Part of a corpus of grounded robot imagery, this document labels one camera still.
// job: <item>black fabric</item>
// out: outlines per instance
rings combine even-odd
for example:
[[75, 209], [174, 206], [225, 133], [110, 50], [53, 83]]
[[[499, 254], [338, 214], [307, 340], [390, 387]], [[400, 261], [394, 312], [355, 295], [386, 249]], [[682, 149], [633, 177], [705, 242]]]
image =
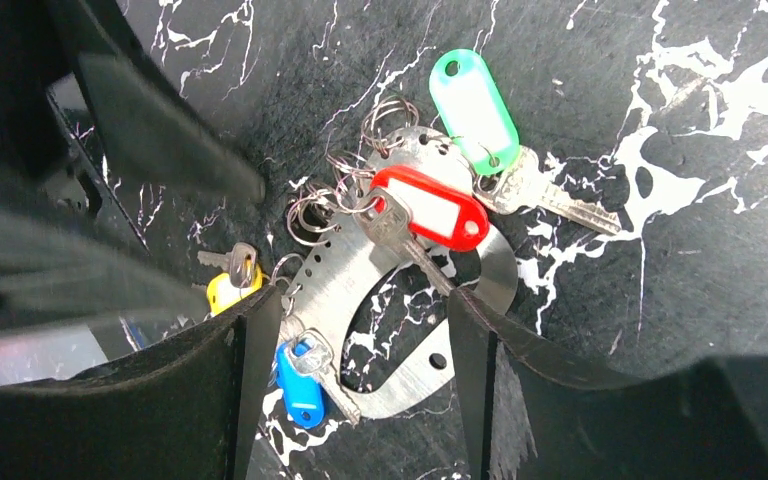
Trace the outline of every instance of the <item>black fabric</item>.
[[0, 334], [91, 321], [204, 318], [204, 294], [168, 262], [55, 208], [0, 165]]
[[[448, 314], [458, 395], [484, 395], [480, 407], [492, 405], [491, 455], [501, 455], [491, 460], [510, 478], [768, 478], [768, 358], [710, 358], [639, 380], [538, 337], [467, 288], [452, 291]], [[485, 362], [478, 343], [487, 330], [515, 360], [512, 378], [493, 390], [474, 369], [461, 371]], [[496, 371], [503, 367], [497, 360]], [[516, 396], [521, 421], [514, 420], [517, 405], [499, 408], [499, 400], [515, 404]], [[466, 442], [474, 461], [485, 455], [475, 450], [487, 442], [487, 420], [479, 402], [467, 403], [473, 408], [461, 412], [465, 435], [484, 436]], [[517, 428], [496, 432], [502, 422]], [[487, 470], [473, 471], [478, 477]]]
[[69, 381], [1, 387], [0, 479], [223, 478], [243, 319], [265, 296]]

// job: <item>key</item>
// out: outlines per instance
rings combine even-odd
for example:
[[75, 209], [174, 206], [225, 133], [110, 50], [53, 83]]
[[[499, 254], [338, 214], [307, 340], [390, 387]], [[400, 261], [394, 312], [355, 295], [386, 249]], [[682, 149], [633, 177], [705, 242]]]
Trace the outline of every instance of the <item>key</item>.
[[199, 263], [207, 267], [218, 267], [231, 276], [231, 285], [247, 288], [255, 278], [257, 250], [248, 243], [238, 242], [228, 253], [199, 251]]
[[[474, 250], [490, 233], [481, 202], [408, 166], [381, 169], [369, 185], [386, 188], [407, 206], [411, 232], [456, 252]], [[376, 205], [382, 208], [383, 202]]]
[[355, 213], [355, 220], [366, 236], [376, 245], [387, 247], [405, 260], [417, 264], [428, 277], [431, 285], [443, 296], [449, 296], [455, 286], [440, 267], [425, 253], [408, 229], [411, 221], [410, 208], [384, 188], [373, 188], [367, 196], [370, 202], [383, 202], [381, 211], [369, 208]]
[[476, 189], [475, 198], [485, 207], [510, 215], [520, 207], [543, 207], [606, 235], [622, 230], [619, 215], [595, 203], [573, 200], [561, 187], [540, 171], [539, 158], [530, 148], [520, 147], [517, 159], [503, 171], [490, 191]]
[[318, 426], [325, 418], [322, 387], [315, 379], [302, 376], [292, 364], [292, 358], [299, 358], [294, 357], [293, 353], [304, 357], [308, 351], [305, 343], [295, 346], [282, 343], [275, 352], [273, 364], [275, 382], [284, 390], [287, 413], [305, 430]]
[[343, 413], [346, 419], [349, 420], [352, 425], [357, 425], [360, 423], [362, 414], [357, 404], [355, 404], [351, 397], [349, 397], [343, 390], [342, 385], [340, 385], [340, 377], [330, 360], [334, 355], [333, 349], [331, 349], [325, 339], [314, 330], [303, 330], [298, 335], [293, 335], [294, 332], [297, 332], [302, 327], [301, 325], [298, 325], [296, 321], [287, 321], [292, 318], [294, 317], [291, 315], [282, 322], [282, 341], [286, 341], [287, 344], [290, 345], [296, 345], [300, 340], [304, 341], [311, 346], [312, 351], [309, 350], [309, 352], [312, 353], [313, 356], [305, 358], [305, 354], [300, 356], [288, 355], [290, 363], [293, 364], [294, 368], [299, 369], [297, 371], [299, 371], [300, 375], [303, 372], [305, 376], [309, 375], [316, 380], [316, 383], [325, 390], [325, 393], [327, 393], [331, 400], [334, 401], [334, 404], [337, 405], [337, 409]]

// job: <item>key ring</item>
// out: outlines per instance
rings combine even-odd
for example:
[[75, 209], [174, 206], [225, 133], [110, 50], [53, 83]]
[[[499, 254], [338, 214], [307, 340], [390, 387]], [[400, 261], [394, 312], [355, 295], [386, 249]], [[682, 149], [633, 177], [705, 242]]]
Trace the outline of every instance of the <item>key ring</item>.
[[[355, 167], [349, 164], [345, 156], [349, 156], [358, 161], [358, 163], [366, 164], [366, 159], [356, 153], [352, 153], [346, 150], [336, 150], [325, 154], [325, 161], [327, 161], [331, 167], [343, 173], [344, 175], [351, 175], [353, 178], [372, 178], [375, 175], [375, 170], [366, 167]], [[340, 180], [340, 175], [335, 172], [334, 175], [337, 181]]]
[[293, 228], [293, 223], [295, 221], [298, 221], [299, 225], [305, 231], [313, 234], [321, 235], [331, 231], [338, 232], [340, 229], [340, 226], [337, 223], [332, 223], [326, 227], [317, 227], [315, 225], [311, 225], [304, 218], [304, 213], [307, 208], [320, 207], [325, 209], [326, 212], [328, 213], [322, 212], [324, 214], [322, 216], [324, 217], [323, 218], [324, 220], [329, 221], [331, 214], [333, 214], [334, 212], [352, 215], [355, 213], [367, 212], [369, 211], [369, 209], [374, 207], [371, 205], [367, 205], [367, 206], [364, 206], [363, 208], [351, 208], [345, 205], [346, 199], [349, 198], [348, 192], [346, 191], [348, 189], [348, 186], [346, 186], [345, 180], [348, 179], [349, 177], [351, 177], [351, 175], [346, 175], [342, 177], [341, 181], [337, 183], [337, 187], [330, 187], [321, 182], [309, 182], [309, 184], [305, 186], [305, 190], [307, 191], [307, 194], [303, 195], [300, 199], [296, 200], [290, 206], [290, 209], [287, 212], [287, 219], [286, 219], [287, 231], [290, 233], [290, 236], [292, 236], [295, 241], [297, 241], [298, 243], [306, 247], [318, 247], [320, 245], [324, 245], [327, 242], [327, 240], [325, 239], [318, 240], [316, 242], [311, 242], [301, 238]]
[[298, 284], [296, 285], [296, 288], [293, 289], [292, 292], [285, 294], [282, 298], [287, 299], [287, 308], [284, 309], [284, 317], [289, 317], [290, 314], [293, 313], [293, 309], [296, 306], [296, 294], [299, 293], [302, 290], [302, 285]]
[[304, 257], [299, 253], [288, 253], [278, 259], [278, 262], [275, 264], [275, 268], [272, 269], [272, 275], [269, 277], [269, 284], [270, 285], [276, 285], [278, 283], [278, 280], [287, 280], [287, 287], [290, 286], [290, 280], [288, 277], [279, 277], [278, 273], [281, 271], [281, 267], [284, 266], [287, 262], [289, 262], [292, 259], [297, 259], [300, 262], [304, 263]]
[[396, 141], [392, 144], [385, 143], [384, 137], [380, 136], [381, 132], [377, 131], [377, 123], [387, 115], [398, 112], [405, 113], [405, 127], [419, 125], [419, 109], [416, 108], [416, 105], [398, 95], [387, 97], [372, 107], [372, 111], [363, 118], [360, 124], [361, 141], [378, 151], [384, 158], [390, 156], [391, 148], [398, 147], [404, 140]]

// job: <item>plastic key tag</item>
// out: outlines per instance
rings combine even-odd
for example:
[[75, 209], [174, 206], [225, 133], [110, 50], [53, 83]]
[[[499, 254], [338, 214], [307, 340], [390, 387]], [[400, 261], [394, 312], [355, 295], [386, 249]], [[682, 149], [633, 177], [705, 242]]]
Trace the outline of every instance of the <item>plastic key tag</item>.
[[[300, 427], [309, 430], [325, 418], [325, 399], [322, 387], [313, 377], [303, 377], [293, 368], [287, 355], [288, 345], [281, 344], [275, 352], [275, 381], [284, 390], [284, 407]], [[308, 346], [297, 343], [293, 353], [304, 355]]]
[[231, 284], [231, 276], [220, 273], [207, 284], [207, 302], [210, 304], [210, 313], [214, 316], [224, 312], [228, 307], [248, 297], [263, 286], [263, 271], [260, 265], [255, 268], [251, 286], [237, 288]]
[[490, 232], [487, 212], [477, 200], [410, 167], [380, 170], [370, 183], [370, 189], [375, 187], [386, 188], [410, 207], [412, 232], [453, 251], [475, 249]]
[[431, 69], [428, 88], [449, 136], [477, 174], [499, 173], [516, 159], [519, 134], [479, 54], [444, 54]]

